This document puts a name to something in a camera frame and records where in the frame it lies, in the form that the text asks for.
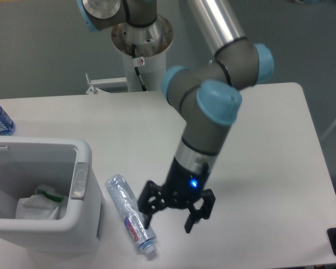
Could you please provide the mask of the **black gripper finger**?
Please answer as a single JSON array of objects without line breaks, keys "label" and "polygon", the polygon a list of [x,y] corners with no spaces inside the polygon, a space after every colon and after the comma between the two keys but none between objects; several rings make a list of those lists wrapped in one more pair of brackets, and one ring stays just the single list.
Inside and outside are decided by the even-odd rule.
[{"label": "black gripper finger", "polygon": [[211,189],[206,189],[202,192],[201,196],[203,203],[199,209],[196,209],[194,204],[191,202],[186,202],[186,207],[189,210],[189,216],[184,225],[186,233],[190,233],[192,227],[199,223],[200,219],[209,219],[216,197]]},{"label": "black gripper finger", "polygon": [[163,187],[148,180],[138,199],[138,209],[143,214],[143,227],[148,229],[153,215],[166,207]]}]

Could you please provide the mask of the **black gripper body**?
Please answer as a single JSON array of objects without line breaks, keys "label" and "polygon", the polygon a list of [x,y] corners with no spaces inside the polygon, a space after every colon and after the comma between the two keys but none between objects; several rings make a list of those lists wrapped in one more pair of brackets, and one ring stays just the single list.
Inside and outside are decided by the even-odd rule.
[{"label": "black gripper body", "polygon": [[204,189],[210,175],[210,166],[203,163],[196,173],[184,168],[175,158],[171,164],[166,182],[162,186],[162,199],[168,208],[185,209],[198,200],[210,196],[210,189]]}]

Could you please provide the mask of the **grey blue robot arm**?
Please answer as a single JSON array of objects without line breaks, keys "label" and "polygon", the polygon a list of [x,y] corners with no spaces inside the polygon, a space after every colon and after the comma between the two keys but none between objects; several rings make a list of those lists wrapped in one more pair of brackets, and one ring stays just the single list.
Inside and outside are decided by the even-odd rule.
[{"label": "grey blue robot arm", "polygon": [[205,184],[237,118],[240,91],[265,82],[274,59],[263,44],[250,42],[228,1],[188,1],[213,54],[206,66],[166,68],[158,60],[172,43],[170,22],[156,1],[78,1],[91,31],[111,28],[112,41],[126,60],[130,91],[160,89],[186,126],[166,181],[148,181],[138,199],[144,227],[166,208],[188,209],[185,231],[211,215],[215,196]]}]

